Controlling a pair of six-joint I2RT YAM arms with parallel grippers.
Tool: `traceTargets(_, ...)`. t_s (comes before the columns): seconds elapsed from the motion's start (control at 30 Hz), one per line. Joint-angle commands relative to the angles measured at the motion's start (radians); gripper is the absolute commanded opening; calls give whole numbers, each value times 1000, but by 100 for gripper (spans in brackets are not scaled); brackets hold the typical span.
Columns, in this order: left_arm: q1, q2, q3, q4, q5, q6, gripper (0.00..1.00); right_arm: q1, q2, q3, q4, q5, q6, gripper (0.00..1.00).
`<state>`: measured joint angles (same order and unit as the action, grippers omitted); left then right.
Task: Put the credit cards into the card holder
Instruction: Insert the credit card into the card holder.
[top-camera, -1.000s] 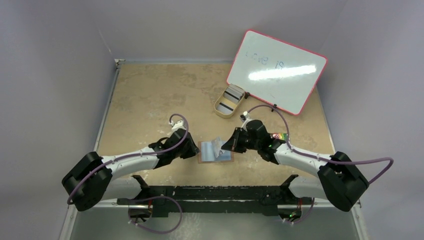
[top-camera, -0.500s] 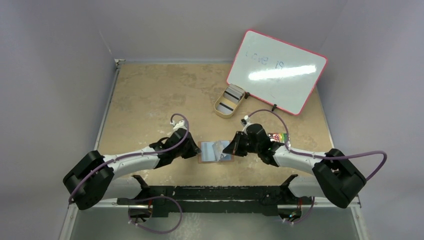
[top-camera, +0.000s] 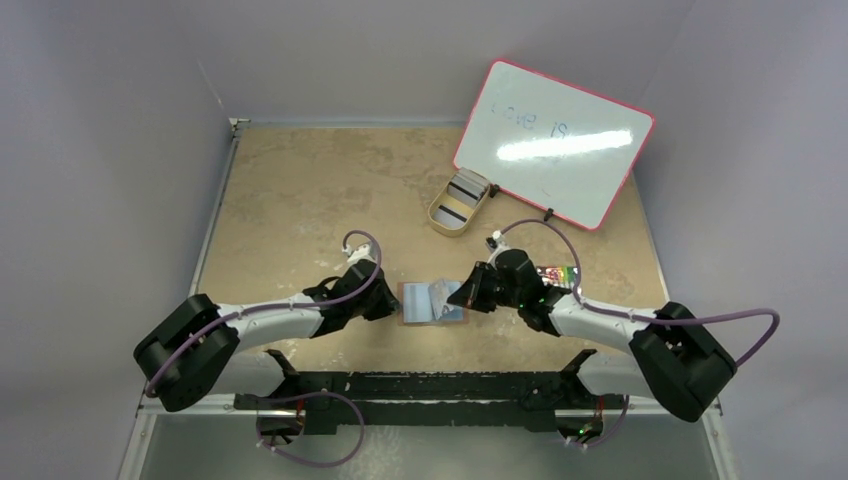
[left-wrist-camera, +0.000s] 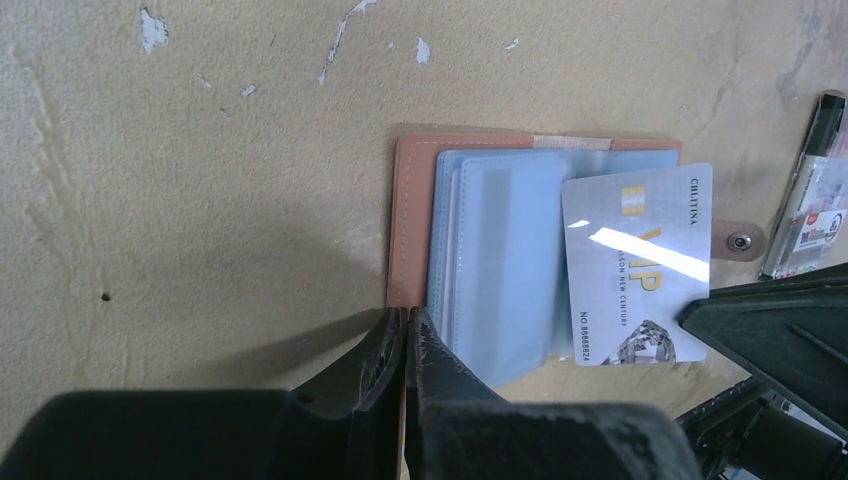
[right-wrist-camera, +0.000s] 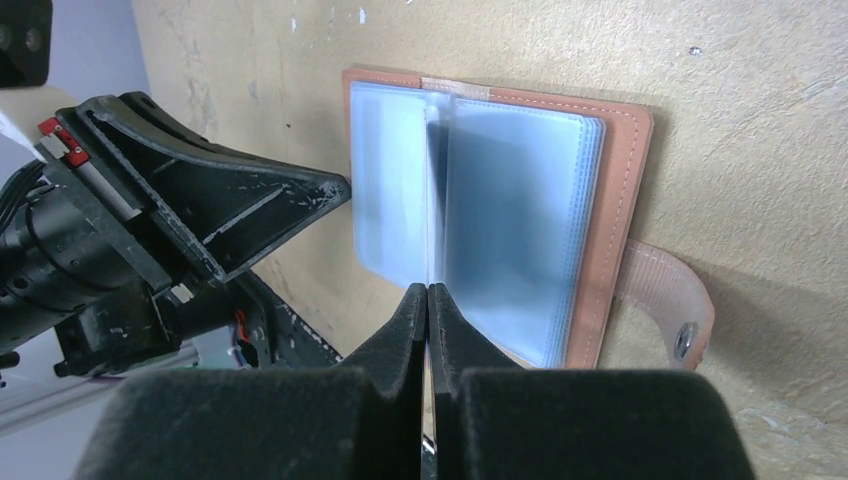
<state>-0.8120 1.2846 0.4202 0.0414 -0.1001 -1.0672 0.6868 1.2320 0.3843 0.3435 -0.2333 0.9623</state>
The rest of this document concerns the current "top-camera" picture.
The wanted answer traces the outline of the pink leather card holder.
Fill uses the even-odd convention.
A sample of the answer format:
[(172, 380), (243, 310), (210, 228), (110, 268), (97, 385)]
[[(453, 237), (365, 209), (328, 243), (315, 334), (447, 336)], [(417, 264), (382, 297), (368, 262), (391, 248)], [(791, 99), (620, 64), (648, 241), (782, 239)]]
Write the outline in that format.
[(456, 280), (439, 279), (434, 282), (401, 282), (397, 298), (400, 302), (399, 324), (401, 326), (447, 326), (469, 321), (462, 307), (451, 305), (448, 297), (455, 293), (461, 283)]

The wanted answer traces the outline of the stack of credit cards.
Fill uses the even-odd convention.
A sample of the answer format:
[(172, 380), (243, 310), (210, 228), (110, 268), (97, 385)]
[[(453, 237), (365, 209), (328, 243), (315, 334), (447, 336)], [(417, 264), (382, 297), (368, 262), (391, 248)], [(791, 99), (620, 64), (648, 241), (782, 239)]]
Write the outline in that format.
[(476, 208), (488, 195), (489, 181), (476, 172), (460, 168), (448, 182), (448, 195), (460, 203)]

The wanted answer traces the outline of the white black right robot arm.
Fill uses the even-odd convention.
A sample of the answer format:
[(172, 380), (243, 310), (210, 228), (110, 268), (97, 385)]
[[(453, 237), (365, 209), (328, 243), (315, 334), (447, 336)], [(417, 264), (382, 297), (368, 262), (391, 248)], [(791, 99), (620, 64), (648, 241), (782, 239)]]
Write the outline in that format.
[(572, 289), (545, 283), (519, 249), (476, 263), (446, 301), (482, 313), (514, 308), (534, 331), (614, 349), (612, 355), (581, 353), (564, 368), (561, 392), (576, 407), (602, 395), (645, 397), (694, 422), (738, 371), (731, 355), (682, 305), (669, 302), (644, 320), (621, 307), (592, 307)]

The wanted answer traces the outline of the white VIP credit card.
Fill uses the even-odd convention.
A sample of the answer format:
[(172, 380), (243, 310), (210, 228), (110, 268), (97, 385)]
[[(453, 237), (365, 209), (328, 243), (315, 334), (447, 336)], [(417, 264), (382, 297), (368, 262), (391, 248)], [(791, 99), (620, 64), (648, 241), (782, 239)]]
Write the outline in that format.
[(458, 321), (463, 310), (448, 302), (448, 298), (461, 286), (459, 281), (439, 279), (428, 286), (428, 295), (435, 321)]

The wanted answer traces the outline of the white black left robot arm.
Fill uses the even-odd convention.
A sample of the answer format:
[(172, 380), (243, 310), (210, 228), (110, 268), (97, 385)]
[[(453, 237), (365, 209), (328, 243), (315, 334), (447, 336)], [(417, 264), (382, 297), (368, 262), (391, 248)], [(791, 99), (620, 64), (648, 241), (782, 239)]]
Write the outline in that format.
[(228, 305), (192, 295), (139, 342), (133, 358), (147, 379), (146, 397), (168, 412), (215, 394), (255, 396), (284, 409), (297, 399), (298, 374), (271, 343), (322, 337), (399, 307), (380, 266), (360, 259), (342, 276), (276, 301)]

